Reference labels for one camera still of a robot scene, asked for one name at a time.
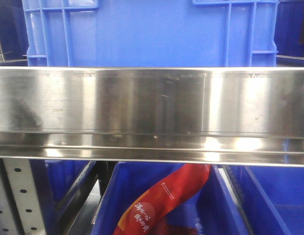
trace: metal shelf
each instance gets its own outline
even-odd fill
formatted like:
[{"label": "metal shelf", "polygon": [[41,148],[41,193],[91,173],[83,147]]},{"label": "metal shelf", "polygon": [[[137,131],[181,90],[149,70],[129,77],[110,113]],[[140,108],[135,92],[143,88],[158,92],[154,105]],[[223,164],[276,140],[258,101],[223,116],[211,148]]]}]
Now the metal shelf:
[{"label": "metal shelf", "polygon": [[0,67],[0,157],[304,166],[304,68]]}]

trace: perforated metal upright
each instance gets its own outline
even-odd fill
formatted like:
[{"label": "perforated metal upright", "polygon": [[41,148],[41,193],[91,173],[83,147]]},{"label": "perforated metal upright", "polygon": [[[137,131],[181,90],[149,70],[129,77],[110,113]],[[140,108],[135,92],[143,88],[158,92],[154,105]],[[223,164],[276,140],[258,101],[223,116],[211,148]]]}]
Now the perforated metal upright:
[{"label": "perforated metal upright", "polygon": [[2,159],[0,159],[0,235],[23,235]]}]

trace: red packaging bag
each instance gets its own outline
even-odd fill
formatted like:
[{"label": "red packaging bag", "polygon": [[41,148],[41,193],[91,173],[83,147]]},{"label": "red packaging bag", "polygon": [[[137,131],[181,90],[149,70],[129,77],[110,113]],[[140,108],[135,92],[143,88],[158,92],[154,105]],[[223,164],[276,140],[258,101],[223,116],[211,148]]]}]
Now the red packaging bag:
[{"label": "red packaging bag", "polygon": [[184,164],[143,193],[122,215],[113,235],[146,235],[205,184],[210,165]]}]

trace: blue plastic crate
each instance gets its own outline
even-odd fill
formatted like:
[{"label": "blue plastic crate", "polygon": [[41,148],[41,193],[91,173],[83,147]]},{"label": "blue plastic crate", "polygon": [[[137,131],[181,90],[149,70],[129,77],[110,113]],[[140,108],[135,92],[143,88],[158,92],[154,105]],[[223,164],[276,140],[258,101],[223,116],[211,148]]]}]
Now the blue plastic crate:
[{"label": "blue plastic crate", "polygon": [[32,66],[275,66],[278,0],[23,0]]},{"label": "blue plastic crate", "polygon": [[280,0],[275,33],[279,55],[304,56],[300,44],[303,19],[304,0]]},{"label": "blue plastic crate", "polygon": [[[118,163],[92,235],[111,235],[125,210],[146,190],[182,164]],[[172,225],[197,228],[199,234],[247,235],[239,212],[216,166],[199,193],[167,216]]]},{"label": "blue plastic crate", "polygon": [[59,201],[64,197],[76,178],[74,161],[46,160],[45,162],[53,199]]},{"label": "blue plastic crate", "polygon": [[304,168],[231,166],[254,235],[304,235]]}]

